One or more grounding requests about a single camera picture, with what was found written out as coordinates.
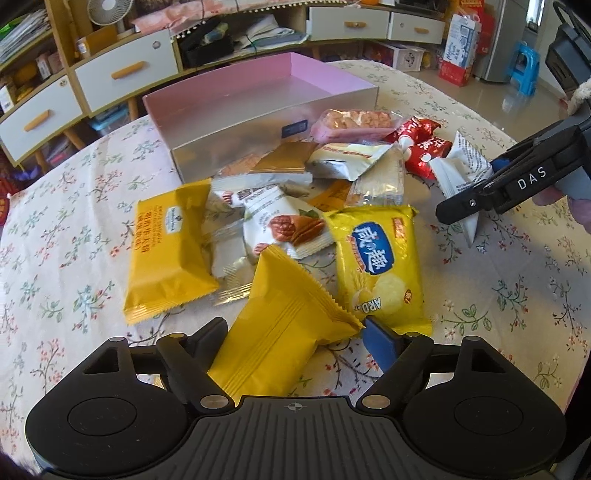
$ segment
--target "potato chip bag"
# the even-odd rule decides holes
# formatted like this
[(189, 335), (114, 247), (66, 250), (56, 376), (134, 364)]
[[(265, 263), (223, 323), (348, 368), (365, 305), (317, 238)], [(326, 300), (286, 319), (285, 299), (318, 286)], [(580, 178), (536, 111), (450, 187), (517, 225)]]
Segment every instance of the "potato chip bag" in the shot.
[(325, 214), (337, 245), (339, 303), (399, 334), (431, 334), (410, 206), (347, 207)]

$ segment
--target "red candy wrapper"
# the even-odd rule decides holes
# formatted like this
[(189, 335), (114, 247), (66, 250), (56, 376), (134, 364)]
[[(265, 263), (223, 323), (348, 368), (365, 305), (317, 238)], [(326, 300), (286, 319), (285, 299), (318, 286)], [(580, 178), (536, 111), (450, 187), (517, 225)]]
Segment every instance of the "red candy wrapper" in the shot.
[(404, 122), (398, 129), (388, 135), (387, 142), (398, 142), (402, 150), (406, 150), (411, 145), (429, 140), (433, 136), (433, 131), (441, 125), (429, 118), (417, 118), (412, 116)]
[(432, 158), (446, 157), (452, 145), (451, 142), (437, 137), (411, 145), (404, 151), (404, 165), (407, 172), (424, 179), (437, 180), (429, 162)]

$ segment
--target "stack of magazines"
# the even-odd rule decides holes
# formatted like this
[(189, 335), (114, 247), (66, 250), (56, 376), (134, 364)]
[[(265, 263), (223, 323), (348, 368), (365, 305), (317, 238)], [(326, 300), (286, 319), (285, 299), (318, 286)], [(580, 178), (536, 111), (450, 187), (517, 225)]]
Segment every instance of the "stack of magazines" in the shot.
[(32, 13), (0, 41), (0, 64), (51, 28), (46, 10)]

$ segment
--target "pink snack package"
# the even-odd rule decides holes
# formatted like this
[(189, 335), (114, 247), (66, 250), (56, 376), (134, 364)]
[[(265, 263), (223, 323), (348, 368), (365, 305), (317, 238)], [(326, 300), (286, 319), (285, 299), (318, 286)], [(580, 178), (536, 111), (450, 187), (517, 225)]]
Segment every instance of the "pink snack package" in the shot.
[(381, 140), (402, 123), (403, 118), (393, 112), (327, 110), (312, 125), (311, 136), (320, 144)]

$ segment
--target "white drawer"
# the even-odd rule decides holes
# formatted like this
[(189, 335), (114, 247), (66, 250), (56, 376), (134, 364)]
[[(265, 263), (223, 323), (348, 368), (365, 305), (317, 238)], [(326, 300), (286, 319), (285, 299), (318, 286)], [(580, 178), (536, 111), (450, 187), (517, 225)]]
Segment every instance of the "white drawer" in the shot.
[(177, 73), (168, 30), (121, 45), (76, 69), (91, 112)]
[(4, 120), (0, 124), (0, 138), (12, 159), (18, 162), (81, 115), (70, 81), (63, 76)]
[(390, 16), (388, 39), (440, 44), (445, 22), (432, 18), (393, 12)]
[(369, 8), (310, 7), (310, 40), (386, 38), (389, 12)]

